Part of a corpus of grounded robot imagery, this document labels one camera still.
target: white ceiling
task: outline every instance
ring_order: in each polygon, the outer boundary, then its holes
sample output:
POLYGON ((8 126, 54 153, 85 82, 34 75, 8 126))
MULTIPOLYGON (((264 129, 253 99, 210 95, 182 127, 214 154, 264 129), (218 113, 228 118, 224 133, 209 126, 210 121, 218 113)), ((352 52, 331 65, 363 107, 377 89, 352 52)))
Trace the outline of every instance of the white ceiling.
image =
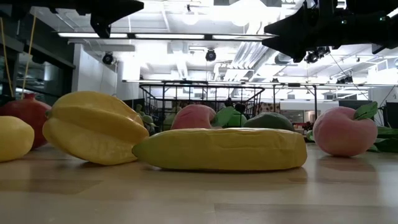
MULTIPOLYGON (((266 7, 260 0, 240 0, 231 6, 213 6, 213 1, 201 0, 190 1, 194 14, 187 14, 187 1, 144 1, 145 9, 125 17, 112 25, 113 32, 174 32, 174 33, 210 33, 210 34, 262 34, 262 28, 269 23, 275 22, 285 16, 293 14, 302 4, 297 1, 295 6, 266 7)), ((52 14, 47 8, 36 8, 32 12, 37 17, 59 32, 92 32, 90 16, 79 16, 75 11, 58 10, 58 16, 52 14)), ((255 43, 244 44, 242 42, 212 42, 212 41, 158 41, 158 40, 91 40, 85 49, 89 50, 96 46, 104 45, 134 45, 135 52, 116 52, 119 60, 125 60, 126 56, 133 55, 141 63, 141 73, 144 78, 168 79, 172 70, 180 70, 178 63, 183 61, 188 73, 190 71, 215 70, 215 66, 227 65, 231 62, 235 66, 242 66, 248 61, 256 62, 256 65, 246 67, 255 70, 256 78, 262 82, 268 82, 274 76, 279 81, 285 79, 287 82, 336 82, 341 70, 349 72, 352 69, 353 76, 357 80, 364 81, 368 69, 382 61, 382 57, 398 57, 397 50, 384 50, 378 55, 371 53, 370 45, 348 45, 338 50, 332 50, 331 55, 319 60, 317 63, 307 65, 305 62, 298 64, 290 63, 289 66, 275 66, 274 59, 264 60, 269 51, 256 50, 259 46, 255 43), (217 60, 207 62, 205 52, 185 52, 176 55, 168 50, 170 43, 185 46, 200 46, 215 49, 217 60), (238 63, 239 54, 247 50, 247 54, 238 63)), ((241 78, 247 71, 232 70, 228 77, 241 78)))

